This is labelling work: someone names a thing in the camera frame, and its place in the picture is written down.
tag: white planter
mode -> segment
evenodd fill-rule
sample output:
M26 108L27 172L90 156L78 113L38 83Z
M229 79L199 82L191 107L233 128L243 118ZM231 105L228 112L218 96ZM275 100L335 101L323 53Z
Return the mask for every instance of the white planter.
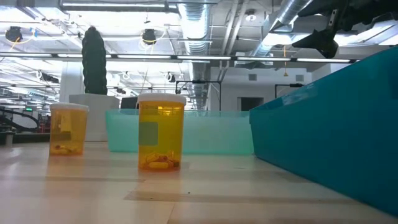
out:
M118 109L120 100L114 96L97 94L69 95L69 102L90 108L87 118L86 141L107 141L105 111Z

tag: fluorescent light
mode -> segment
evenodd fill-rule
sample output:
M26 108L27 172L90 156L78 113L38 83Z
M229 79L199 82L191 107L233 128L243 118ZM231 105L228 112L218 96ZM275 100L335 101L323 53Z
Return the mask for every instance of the fluorescent light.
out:
M298 62L349 63L349 59L298 58Z
M118 55L119 58L136 58L136 59L170 59L167 55Z
M163 4L126 4L126 3L63 3L62 6L78 7L164 7Z
M81 58L83 57L81 54L58 54L58 57L73 57L73 58Z
M0 57L51 57L51 54L0 53Z
M4 107L6 107L6 108L25 108L25 106L14 106L14 105L2 105L2 106L4 106Z
M224 56L177 56L178 59L182 60L231 60L231 57Z
M289 62L290 58L277 58L277 57L238 57L241 61L258 61L258 62Z

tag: wall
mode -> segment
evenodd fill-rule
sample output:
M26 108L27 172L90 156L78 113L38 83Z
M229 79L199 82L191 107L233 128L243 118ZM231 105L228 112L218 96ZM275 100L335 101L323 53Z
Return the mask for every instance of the wall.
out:
M337 72L338 70L347 67L349 64L345 63L329 63L312 72L312 81L316 81L327 75Z
M212 80L217 79L218 71L217 68L212 68ZM252 73L257 74L257 81L248 80L248 74ZM221 109L223 111L237 111L239 97L261 97L267 103L275 98L275 84L297 83L295 75L304 75L303 84L310 83L312 80L311 73L307 73L305 68L289 68L287 69L289 74L287 77L284 77L284 73L284 69L275 71L274 69L246 70L244 68L229 68L221 87ZM215 89L219 89L217 84L209 88L208 110L219 110L219 101ZM277 89L278 96L282 96L292 90L294 88L280 86Z

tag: light blue bin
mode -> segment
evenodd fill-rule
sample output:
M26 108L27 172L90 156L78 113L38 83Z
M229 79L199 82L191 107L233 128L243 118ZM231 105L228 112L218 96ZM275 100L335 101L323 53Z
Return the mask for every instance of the light blue bin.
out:
M137 109L107 110L106 132L111 152L138 152Z
M106 112L111 152L138 152L138 110ZM249 112L185 111L183 154L245 155L254 151Z

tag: wooden table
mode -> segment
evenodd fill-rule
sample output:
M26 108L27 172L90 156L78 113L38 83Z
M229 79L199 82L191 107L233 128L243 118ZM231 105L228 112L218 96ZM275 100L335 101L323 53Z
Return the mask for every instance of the wooden table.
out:
M182 170L137 171L137 154L86 145L0 148L0 223L398 223L254 156L183 157Z

